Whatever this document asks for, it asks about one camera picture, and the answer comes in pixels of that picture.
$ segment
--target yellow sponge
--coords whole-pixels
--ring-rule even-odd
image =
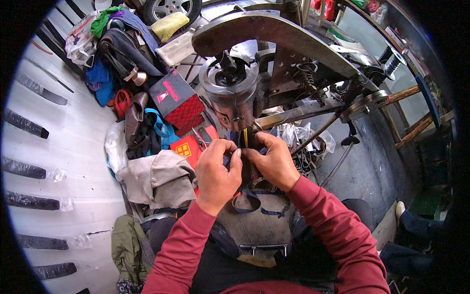
[[[184,13],[175,12],[154,22],[150,29],[162,43],[166,43],[180,27],[187,23],[189,23],[189,18]]]

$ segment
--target black pants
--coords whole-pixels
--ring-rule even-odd
[[[400,217],[400,224],[416,237],[439,241],[445,237],[444,221],[427,220],[407,210]],[[408,247],[387,243],[380,253],[387,272],[422,277],[434,262],[431,254],[422,254]]]
[[[343,204],[371,227],[372,210],[366,201],[347,199]],[[164,218],[152,224],[149,239],[155,254],[175,222],[175,218]],[[219,293],[235,285],[268,280],[289,280],[320,291],[333,290],[336,263],[310,227],[294,237],[287,258],[280,253],[275,256],[277,266],[272,269],[239,261],[235,252],[239,248],[231,237],[211,230],[190,293]]]

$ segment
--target sleeve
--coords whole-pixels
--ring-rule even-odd
[[[188,293],[215,219],[193,202],[157,253],[142,294]]]
[[[303,176],[287,196],[338,263],[335,293],[390,294],[376,240],[353,211]]]

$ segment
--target shoe repair machine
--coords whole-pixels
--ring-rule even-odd
[[[279,15],[266,10],[278,10]],[[198,27],[192,38],[198,55],[212,56],[202,66],[199,80],[227,129],[255,133],[334,113],[324,126],[294,147],[292,155],[338,118],[350,128],[350,137],[342,145],[358,143],[353,137],[357,131],[352,120],[367,115],[388,99],[378,86],[386,78],[394,79],[393,72],[400,63],[406,64],[392,46],[382,56],[371,58],[356,50],[327,45],[302,28],[303,19],[296,1],[235,6],[233,11]],[[232,46],[247,40],[258,42],[254,59],[230,55]],[[267,41],[276,43],[276,47],[268,48]],[[268,71],[271,61],[272,73]],[[307,97],[313,103],[259,118],[263,109],[294,105]]]

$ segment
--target leather piece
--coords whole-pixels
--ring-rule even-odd
[[[125,142],[129,148],[135,147],[135,136],[141,122],[144,120],[144,109],[149,101],[149,95],[145,92],[138,93],[131,101],[131,106],[125,113]]]

